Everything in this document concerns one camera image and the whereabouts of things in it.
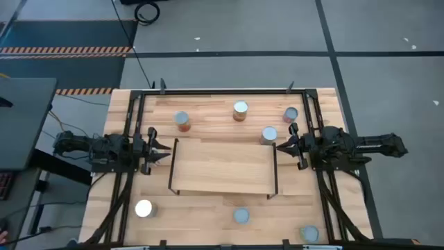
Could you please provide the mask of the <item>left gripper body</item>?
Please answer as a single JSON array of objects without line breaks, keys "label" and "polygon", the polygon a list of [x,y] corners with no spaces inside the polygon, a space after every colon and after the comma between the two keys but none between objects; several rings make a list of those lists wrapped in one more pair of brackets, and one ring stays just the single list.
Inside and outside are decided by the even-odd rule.
[{"label": "left gripper body", "polygon": [[133,135],[133,156],[135,158],[143,158],[144,164],[140,167],[142,174],[151,173],[151,165],[155,164],[155,150],[153,142],[156,137],[156,130],[153,127],[148,128],[148,142],[146,142],[140,133]]}]

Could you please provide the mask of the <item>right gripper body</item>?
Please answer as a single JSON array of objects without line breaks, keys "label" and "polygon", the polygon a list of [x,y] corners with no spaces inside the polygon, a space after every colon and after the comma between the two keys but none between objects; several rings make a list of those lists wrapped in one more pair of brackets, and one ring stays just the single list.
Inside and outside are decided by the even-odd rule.
[{"label": "right gripper body", "polygon": [[303,153],[309,153],[314,146],[314,134],[305,133],[301,137],[298,135],[297,123],[292,123],[289,127],[293,147],[296,148],[296,156],[299,158],[298,169],[304,170],[308,168],[308,160]]}]

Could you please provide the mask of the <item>plain silver can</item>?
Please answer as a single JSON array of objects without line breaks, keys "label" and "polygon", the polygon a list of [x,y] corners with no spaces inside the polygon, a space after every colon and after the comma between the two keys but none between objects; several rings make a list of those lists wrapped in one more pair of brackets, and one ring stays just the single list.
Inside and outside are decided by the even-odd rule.
[{"label": "plain silver can", "polygon": [[272,126],[267,126],[262,130],[259,143],[262,145],[272,145],[278,137],[278,132]]}]

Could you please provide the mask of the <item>pink label can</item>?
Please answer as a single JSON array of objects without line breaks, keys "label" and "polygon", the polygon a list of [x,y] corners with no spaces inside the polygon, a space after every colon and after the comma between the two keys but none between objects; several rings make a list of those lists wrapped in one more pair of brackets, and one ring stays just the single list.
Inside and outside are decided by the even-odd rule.
[{"label": "pink label can", "polygon": [[282,120],[288,124],[293,123],[298,117],[298,110],[294,107],[288,107],[282,116]]}]

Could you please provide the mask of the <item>orange red label can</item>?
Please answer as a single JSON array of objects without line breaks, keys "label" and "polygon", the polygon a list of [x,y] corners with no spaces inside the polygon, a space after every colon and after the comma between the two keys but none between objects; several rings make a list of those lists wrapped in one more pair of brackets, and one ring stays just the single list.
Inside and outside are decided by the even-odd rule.
[{"label": "orange red label can", "polygon": [[189,115],[184,111],[179,111],[174,115],[174,122],[181,132],[187,132],[191,128]]}]

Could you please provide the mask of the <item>yellow tan label can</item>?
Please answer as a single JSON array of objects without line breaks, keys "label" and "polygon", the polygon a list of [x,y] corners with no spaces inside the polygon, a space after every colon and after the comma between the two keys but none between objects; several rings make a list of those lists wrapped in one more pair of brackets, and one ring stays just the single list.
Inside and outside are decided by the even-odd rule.
[{"label": "yellow tan label can", "polygon": [[140,200],[135,206],[135,213],[141,218],[155,217],[157,214],[157,205],[147,199]]}]

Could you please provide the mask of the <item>peach orange label can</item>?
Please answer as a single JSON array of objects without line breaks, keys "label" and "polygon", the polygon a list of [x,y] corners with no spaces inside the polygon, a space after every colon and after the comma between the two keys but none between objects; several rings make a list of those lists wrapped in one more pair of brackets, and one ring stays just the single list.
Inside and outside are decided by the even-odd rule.
[{"label": "peach orange label can", "polygon": [[242,122],[246,119],[248,104],[245,101],[236,101],[233,105],[233,119]]}]

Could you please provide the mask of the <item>carrot print can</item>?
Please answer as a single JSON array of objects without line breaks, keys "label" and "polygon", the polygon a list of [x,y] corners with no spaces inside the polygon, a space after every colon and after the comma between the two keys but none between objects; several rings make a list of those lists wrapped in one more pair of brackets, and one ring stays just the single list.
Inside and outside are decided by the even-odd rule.
[{"label": "carrot print can", "polygon": [[250,213],[247,208],[237,208],[233,212],[233,218],[238,224],[247,224],[250,219]]}]

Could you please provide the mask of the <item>green pea print can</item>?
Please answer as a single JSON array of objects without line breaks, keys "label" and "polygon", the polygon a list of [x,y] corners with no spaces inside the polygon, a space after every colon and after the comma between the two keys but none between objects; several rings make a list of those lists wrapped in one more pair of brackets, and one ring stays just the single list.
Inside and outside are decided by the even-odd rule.
[{"label": "green pea print can", "polygon": [[312,225],[300,229],[301,238],[307,243],[317,243],[319,239],[319,230]]}]

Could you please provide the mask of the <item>wooden shelf with black legs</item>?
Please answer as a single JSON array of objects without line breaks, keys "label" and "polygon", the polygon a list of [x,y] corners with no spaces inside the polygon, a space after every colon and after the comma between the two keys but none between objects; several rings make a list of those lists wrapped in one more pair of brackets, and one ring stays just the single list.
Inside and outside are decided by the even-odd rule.
[{"label": "wooden shelf with black legs", "polygon": [[237,144],[175,139],[168,189],[182,191],[279,194],[275,143]]}]

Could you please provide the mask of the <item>dark floor mat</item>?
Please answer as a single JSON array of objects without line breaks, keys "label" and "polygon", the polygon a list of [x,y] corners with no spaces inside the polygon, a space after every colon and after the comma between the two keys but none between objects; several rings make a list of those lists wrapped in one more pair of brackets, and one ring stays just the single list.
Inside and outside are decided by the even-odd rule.
[{"label": "dark floor mat", "polygon": [[[18,21],[0,47],[129,47],[133,20]],[[12,78],[56,78],[58,88],[117,88],[126,57],[21,59],[0,57]]]}]

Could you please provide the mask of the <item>dark grey desk top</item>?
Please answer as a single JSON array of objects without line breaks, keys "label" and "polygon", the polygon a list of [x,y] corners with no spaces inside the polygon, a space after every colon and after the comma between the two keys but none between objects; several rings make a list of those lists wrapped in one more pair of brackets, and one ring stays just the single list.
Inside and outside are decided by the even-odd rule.
[{"label": "dark grey desk top", "polygon": [[26,169],[57,89],[54,78],[0,78],[0,171]]}]

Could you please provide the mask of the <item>computer keyboard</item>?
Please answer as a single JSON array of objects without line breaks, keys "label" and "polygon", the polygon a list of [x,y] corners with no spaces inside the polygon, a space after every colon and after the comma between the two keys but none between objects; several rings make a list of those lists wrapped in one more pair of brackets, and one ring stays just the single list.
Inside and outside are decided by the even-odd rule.
[{"label": "computer keyboard", "polygon": [[0,201],[4,201],[8,198],[14,179],[14,172],[0,172]]}]

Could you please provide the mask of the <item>black equipment base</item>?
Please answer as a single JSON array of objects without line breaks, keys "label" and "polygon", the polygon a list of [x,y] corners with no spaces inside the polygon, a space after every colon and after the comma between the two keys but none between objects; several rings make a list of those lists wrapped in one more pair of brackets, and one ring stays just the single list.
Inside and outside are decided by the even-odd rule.
[{"label": "black equipment base", "polygon": [[144,2],[153,2],[153,1],[168,1],[168,0],[119,0],[123,5],[133,5]]}]

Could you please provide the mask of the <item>black metal table frame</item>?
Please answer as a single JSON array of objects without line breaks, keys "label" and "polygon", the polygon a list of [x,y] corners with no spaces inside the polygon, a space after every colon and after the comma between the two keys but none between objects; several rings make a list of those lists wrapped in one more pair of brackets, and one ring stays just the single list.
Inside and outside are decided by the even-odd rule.
[{"label": "black metal table frame", "polygon": [[[248,104],[242,122],[233,119],[236,101]],[[158,131],[158,140],[172,146],[175,139],[192,142],[257,144],[266,126],[278,131],[278,142],[289,136],[282,120],[283,112],[293,106],[299,112],[297,123],[306,133],[307,118],[302,95],[284,90],[187,90],[183,94],[150,94],[142,106],[142,118],[131,117],[132,127],[145,133],[149,127]],[[191,128],[178,130],[174,115],[184,111]],[[161,160],[150,175],[136,174],[130,205],[147,199],[158,206],[153,218],[141,218],[131,210],[126,224],[125,245],[156,247],[166,240],[167,247],[211,247],[239,250],[241,247],[281,247],[283,239],[291,245],[302,244],[300,229],[313,225],[319,240],[328,241],[316,174],[299,170],[295,158],[277,154],[279,194],[267,199],[264,194],[234,194],[182,191],[175,195],[168,189],[171,161]],[[233,218],[237,208],[247,208],[250,219],[238,224]]]}]

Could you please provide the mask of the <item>black desk frame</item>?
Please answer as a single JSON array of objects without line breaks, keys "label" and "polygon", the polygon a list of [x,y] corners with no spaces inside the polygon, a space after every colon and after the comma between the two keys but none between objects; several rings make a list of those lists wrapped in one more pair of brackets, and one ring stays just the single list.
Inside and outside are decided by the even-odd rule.
[{"label": "black desk frame", "polygon": [[[55,174],[87,186],[90,186],[92,181],[91,174],[86,169],[65,162],[39,149],[34,150],[29,165],[36,167],[37,170],[43,170],[47,174]],[[40,200],[37,200],[36,205],[37,207],[31,217],[30,226],[27,231],[29,235],[37,233],[40,218],[44,210],[44,205],[40,203]]]}]

